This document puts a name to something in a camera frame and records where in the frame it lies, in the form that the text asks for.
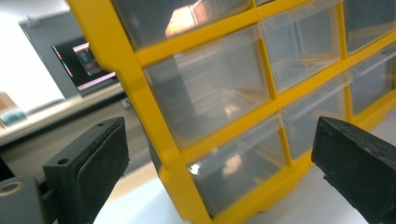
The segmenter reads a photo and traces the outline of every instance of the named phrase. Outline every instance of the yellow storage cabinet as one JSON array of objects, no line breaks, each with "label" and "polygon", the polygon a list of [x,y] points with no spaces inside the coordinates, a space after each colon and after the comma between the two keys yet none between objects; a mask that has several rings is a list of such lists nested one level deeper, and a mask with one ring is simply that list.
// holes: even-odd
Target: yellow storage cabinet
[{"label": "yellow storage cabinet", "polygon": [[[117,72],[181,217],[221,224],[294,189],[318,116],[370,129],[396,106],[395,1],[371,20],[374,1],[68,0]],[[370,101],[367,78],[381,92]]]}]

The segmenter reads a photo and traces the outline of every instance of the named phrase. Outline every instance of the computer monitor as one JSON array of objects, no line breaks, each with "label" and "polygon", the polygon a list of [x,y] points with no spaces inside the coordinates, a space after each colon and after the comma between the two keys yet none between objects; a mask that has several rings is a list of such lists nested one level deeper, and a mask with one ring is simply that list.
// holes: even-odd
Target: computer monitor
[{"label": "computer monitor", "polygon": [[118,82],[114,72],[100,68],[84,37],[54,45],[52,49],[81,95]]}]

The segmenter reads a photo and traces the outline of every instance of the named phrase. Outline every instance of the white table surface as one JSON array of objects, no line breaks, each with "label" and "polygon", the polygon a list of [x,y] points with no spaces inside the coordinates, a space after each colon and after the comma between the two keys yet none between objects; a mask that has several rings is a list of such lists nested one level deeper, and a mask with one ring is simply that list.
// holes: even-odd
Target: white table surface
[{"label": "white table surface", "polygon": [[[396,110],[372,130],[372,133],[396,145]],[[367,224],[327,181],[318,167],[300,181],[297,188],[268,212],[247,224]],[[182,224],[175,207],[152,164],[123,178],[103,207],[95,223]]]}]

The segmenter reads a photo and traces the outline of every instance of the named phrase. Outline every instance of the screw hole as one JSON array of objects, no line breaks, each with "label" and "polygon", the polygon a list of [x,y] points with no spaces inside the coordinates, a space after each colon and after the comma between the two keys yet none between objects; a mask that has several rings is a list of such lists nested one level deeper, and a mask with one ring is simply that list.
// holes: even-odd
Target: screw hole
[{"label": "screw hole", "polygon": [[23,182],[16,181],[0,187],[0,197],[5,197],[23,188]]},{"label": "screw hole", "polygon": [[69,159],[61,159],[61,160],[58,161],[58,164],[59,165],[64,165],[64,164],[67,164],[68,162],[69,162]]}]

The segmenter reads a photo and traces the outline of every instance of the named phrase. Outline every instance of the clear plastic drawer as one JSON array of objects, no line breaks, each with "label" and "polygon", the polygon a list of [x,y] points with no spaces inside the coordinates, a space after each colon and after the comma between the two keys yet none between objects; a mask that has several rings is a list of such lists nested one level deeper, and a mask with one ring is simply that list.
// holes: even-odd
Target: clear plastic drawer
[{"label": "clear plastic drawer", "polygon": [[346,43],[349,53],[373,42],[395,27],[395,0],[345,0]]},{"label": "clear plastic drawer", "polygon": [[256,6],[260,6],[262,4],[272,2],[272,1],[275,1],[275,0],[256,0]]},{"label": "clear plastic drawer", "polygon": [[368,60],[350,68],[354,114],[359,114],[367,106],[394,88],[394,60],[396,45],[391,45]]},{"label": "clear plastic drawer", "polygon": [[345,119],[344,87],[349,83],[340,75],[281,111],[294,159],[312,148],[319,116]]},{"label": "clear plastic drawer", "polygon": [[278,91],[339,60],[338,2],[312,1],[261,22]]},{"label": "clear plastic drawer", "polygon": [[212,217],[284,166],[280,121],[273,116],[190,165],[192,179]]},{"label": "clear plastic drawer", "polygon": [[112,0],[135,49],[243,11],[248,0]]},{"label": "clear plastic drawer", "polygon": [[268,101],[259,34],[256,27],[250,27],[145,69],[180,146]]}]

